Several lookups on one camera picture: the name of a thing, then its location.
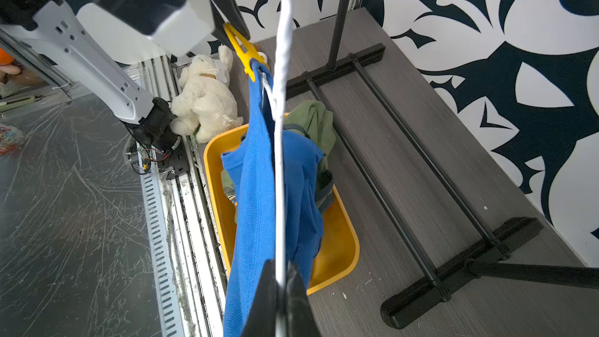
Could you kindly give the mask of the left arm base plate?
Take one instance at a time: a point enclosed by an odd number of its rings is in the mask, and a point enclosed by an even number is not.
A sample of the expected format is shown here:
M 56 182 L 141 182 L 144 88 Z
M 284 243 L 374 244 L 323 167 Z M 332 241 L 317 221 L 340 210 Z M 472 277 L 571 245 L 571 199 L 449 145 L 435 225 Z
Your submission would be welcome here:
M 158 162 L 152 165 L 152 167 L 155 167 L 159 174 L 165 173 L 166 179 L 174 179 L 178 176 L 187 174 L 190 171 L 187 152 L 182 144 L 170 152 L 161 152 L 163 155 Z

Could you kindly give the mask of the yellow clothespin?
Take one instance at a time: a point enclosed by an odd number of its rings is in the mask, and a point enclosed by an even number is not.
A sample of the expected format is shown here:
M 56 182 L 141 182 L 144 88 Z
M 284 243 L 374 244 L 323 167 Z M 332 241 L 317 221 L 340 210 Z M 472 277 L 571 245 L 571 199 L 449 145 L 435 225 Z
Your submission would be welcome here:
M 259 51 L 257 51 L 253 44 L 232 26 L 231 23 L 225 23 L 223 29 L 231 42 L 236 55 L 243 64 L 244 72 L 253 82 L 255 82 L 256 76 L 252 69 L 252 63 L 256 61 L 266 65 L 266 59 Z

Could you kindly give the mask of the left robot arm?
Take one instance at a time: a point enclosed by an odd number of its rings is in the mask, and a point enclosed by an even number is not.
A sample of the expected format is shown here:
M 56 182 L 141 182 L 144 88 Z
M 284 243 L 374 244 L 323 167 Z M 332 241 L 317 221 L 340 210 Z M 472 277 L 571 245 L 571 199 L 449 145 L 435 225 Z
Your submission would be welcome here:
M 227 23 L 243 37 L 251 35 L 236 0 L 91 1 L 176 56 L 209 34 L 226 40 Z M 101 98 L 139 144 L 161 151 L 178 146 L 168 103 L 131 80 L 66 0 L 1 0 L 1 28 Z

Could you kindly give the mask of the white wire hanger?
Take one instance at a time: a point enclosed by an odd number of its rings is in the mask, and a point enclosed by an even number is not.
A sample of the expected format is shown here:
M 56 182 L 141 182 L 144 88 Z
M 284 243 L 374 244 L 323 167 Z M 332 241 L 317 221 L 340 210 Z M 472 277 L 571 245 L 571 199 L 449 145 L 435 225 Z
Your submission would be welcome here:
M 289 71 L 291 48 L 293 45 L 293 0 L 281 0 L 281 12 L 276 34 L 274 86 L 269 101 L 275 128 L 274 145 L 275 172 L 275 328 L 274 336 L 287 335 L 285 319 L 285 288 L 287 261 L 285 254 L 285 183 L 283 127 L 286 102 L 286 82 Z

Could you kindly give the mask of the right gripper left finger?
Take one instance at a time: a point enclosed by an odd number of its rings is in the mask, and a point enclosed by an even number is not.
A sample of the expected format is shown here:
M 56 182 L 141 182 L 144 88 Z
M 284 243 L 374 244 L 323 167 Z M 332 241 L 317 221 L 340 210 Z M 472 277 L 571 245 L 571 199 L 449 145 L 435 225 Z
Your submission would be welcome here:
M 278 302 L 275 261 L 265 262 L 241 337 L 273 337 Z

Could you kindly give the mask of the dark green printed tank top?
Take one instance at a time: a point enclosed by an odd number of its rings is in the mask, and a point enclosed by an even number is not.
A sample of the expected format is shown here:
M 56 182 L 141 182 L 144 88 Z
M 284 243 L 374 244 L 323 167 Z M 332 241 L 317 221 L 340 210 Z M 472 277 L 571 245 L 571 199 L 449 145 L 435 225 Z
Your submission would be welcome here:
M 333 204 L 332 189 L 334 176 L 329 170 L 328 158 L 335 143 L 333 129 L 334 114 L 320 101 L 303 101 L 286 117 L 284 123 L 285 149 L 289 158 L 298 162 L 307 157 L 309 151 L 316 153 L 315 204 L 325 212 Z

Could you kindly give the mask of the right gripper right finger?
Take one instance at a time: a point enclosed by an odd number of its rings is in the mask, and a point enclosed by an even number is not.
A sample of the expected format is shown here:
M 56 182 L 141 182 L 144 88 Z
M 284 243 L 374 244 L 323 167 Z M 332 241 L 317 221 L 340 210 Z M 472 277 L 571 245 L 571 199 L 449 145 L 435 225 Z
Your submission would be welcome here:
M 289 263 L 286 276 L 285 321 L 287 336 L 321 337 L 307 298 L 304 281 L 299 268 L 293 262 Z

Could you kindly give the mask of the blue tank top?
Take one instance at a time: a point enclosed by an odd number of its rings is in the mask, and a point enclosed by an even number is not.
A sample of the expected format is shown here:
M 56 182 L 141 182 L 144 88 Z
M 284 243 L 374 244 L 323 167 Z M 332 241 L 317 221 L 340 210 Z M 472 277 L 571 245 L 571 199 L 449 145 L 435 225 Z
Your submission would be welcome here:
M 246 136 L 235 151 L 222 155 L 237 202 L 236 241 L 223 318 L 225 336 L 241 336 L 266 261 L 275 260 L 275 172 L 272 134 L 275 128 L 270 103 L 260 78 L 273 81 L 266 65 L 254 61 L 256 81 L 248 80 L 251 96 Z M 316 153 L 298 162 L 284 151 L 285 254 L 307 288 L 315 257 L 321 248 L 324 223 L 315 204 Z

